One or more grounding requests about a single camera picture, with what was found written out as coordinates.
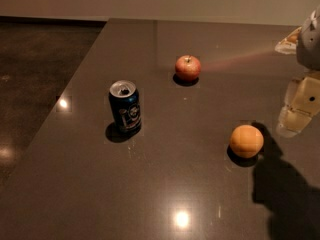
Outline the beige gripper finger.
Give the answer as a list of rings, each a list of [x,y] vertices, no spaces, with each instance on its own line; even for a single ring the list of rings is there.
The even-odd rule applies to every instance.
[[[297,39],[299,33],[301,32],[301,27],[298,27],[292,31],[288,36],[279,41],[275,46],[275,51],[285,55],[291,55],[296,53]]]
[[[300,134],[320,112],[320,72],[312,71],[292,79],[281,108],[277,133],[285,138]]]

